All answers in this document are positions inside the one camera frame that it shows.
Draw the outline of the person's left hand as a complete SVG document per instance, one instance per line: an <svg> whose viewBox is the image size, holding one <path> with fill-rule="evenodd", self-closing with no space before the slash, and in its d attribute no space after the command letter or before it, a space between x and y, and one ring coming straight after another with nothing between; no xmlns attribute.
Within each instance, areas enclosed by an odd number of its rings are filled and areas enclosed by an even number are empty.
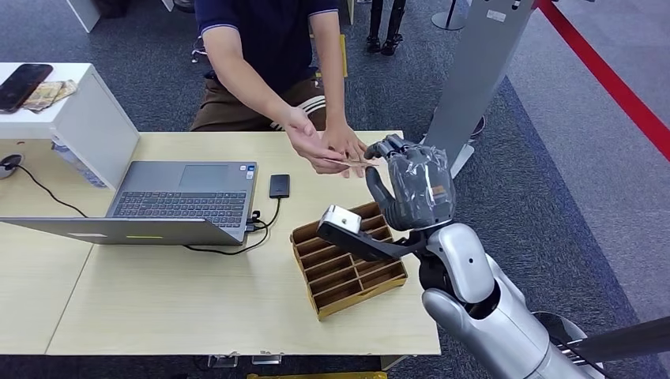
<svg viewBox="0 0 670 379"><path fill-rule="evenodd" d="M367 146L358 138L355 131L346 121L340 119L326 119L326 128L322 134L322 144L330 150L341 155L339 160L352 159L363 160L363 155ZM349 171L353 171L360 178L364 176L364 169L361 167L348 168L341 165L328 163L317 169L319 174L342 174L345 178L349 177Z"/></svg>

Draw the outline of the person's right hand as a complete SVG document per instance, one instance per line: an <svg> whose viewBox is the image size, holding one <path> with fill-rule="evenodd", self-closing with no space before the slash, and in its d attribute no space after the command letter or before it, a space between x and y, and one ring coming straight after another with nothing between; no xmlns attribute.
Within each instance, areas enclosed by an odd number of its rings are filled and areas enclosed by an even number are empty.
<svg viewBox="0 0 670 379"><path fill-rule="evenodd" d="M296 153L306 159L317 174L340 174L348 170L339 153L325 147L307 114L298 107L287 107L280 121Z"/></svg>

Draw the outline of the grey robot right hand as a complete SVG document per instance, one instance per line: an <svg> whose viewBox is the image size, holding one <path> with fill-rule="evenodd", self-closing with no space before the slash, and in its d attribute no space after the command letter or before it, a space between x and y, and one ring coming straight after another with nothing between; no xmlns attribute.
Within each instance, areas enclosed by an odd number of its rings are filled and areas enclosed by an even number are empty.
<svg viewBox="0 0 670 379"><path fill-rule="evenodd" d="M392 191L385 187L374 167L365 169L365 179L394 230L425 229L453 219L454 182L444 150L389 134L370 145L364 158L383 158L387 162Z"/></svg>

